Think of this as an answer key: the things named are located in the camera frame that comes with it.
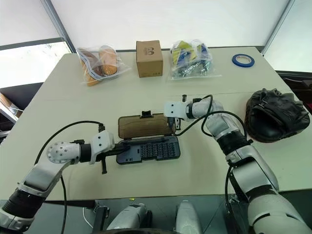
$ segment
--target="blue tape roll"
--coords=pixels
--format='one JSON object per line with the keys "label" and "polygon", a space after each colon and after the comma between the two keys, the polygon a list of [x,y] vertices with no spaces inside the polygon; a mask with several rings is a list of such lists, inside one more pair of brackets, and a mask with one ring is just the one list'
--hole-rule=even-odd
{"label": "blue tape roll", "polygon": [[[246,58],[249,60],[249,63],[241,63],[239,61],[237,61],[237,58]],[[237,55],[234,55],[233,58],[232,58],[232,62],[236,65],[236,66],[239,66],[239,67],[252,67],[254,65],[254,59],[253,57],[249,56],[249,55],[245,55],[245,54],[237,54]]]}

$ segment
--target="bag of bread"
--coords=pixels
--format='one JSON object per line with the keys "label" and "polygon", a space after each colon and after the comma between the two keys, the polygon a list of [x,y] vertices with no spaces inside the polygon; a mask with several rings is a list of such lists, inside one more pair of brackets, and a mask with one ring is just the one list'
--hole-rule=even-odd
{"label": "bag of bread", "polygon": [[77,55],[83,71],[84,82],[88,86],[95,85],[106,79],[116,78],[130,70],[109,45],[96,48],[77,48]]}

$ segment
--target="cardboard box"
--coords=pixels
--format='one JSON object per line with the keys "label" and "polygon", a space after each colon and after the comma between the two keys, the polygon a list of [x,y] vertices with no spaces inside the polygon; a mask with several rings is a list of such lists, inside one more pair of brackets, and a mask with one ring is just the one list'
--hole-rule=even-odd
{"label": "cardboard box", "polygon": [[136,42],[136,65],[138,76],[162,76],[163,60],[159,40]]}
{"label": "cardboard box", "polygon": [[5,95],[0,94],[0,101],[16,117],[18,117],[18,118],[20,117],[22,111],[19,111],[18,107],[16,105],[14,105]]}

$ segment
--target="black bag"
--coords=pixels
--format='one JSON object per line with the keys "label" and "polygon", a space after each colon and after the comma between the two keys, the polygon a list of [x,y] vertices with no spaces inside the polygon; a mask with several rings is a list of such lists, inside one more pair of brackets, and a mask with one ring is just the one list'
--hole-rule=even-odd
{"label": "black bag", "polygon": [[257,141],[269,143],[302,132],[310,123],[309,113],[293,94],[277,89],[255,92],[246,104],[245,125]]}

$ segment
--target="white table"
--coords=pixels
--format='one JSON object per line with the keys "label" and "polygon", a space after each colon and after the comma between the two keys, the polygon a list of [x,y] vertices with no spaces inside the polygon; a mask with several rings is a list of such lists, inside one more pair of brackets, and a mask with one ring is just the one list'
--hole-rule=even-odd
{"label": "white table", "polygon": [[[225,110],[243,118],[246,101],[254,91],[276,87],[290,92],[255,48],[219,48],[212,53],[222,77],[170,81],[169,52],[164,51],[164,76],[139,78],[136,54],[128,52],[120,56],[133,70],[93,87],[81,84],[77,56],[65,55],[0,147],[0,199],[7,199],[16,182],[30,170],[46,139],[71,122],[103,122],[118,142],[120,116],[138,115],[142,110],[161,113],[166,100],[181,100],[182,94],[195,98],[212,93]],[[255,65],[247,69],[233,65],[232,56],[238,53],[251,55]],[[82,124],[64,131],[53,141],[89,140],[96,133],[96,125]],[[282,191],[312,188],[311,136],[310,125],[302,133],[276,143],[254,143],[275,172]],[[199,124],[179,137],[179,144],[181,156],[175,160],[118,165],[116,156],[107,157],[106,175],[101,174],[100,163],[70,166],[63,173],[68,199],[223,194],[228,166],[218,144],[201,133]],[[41,160],[47,160],[44,154]],[[58,184],[48,200],[62,199],[62,187]]]}

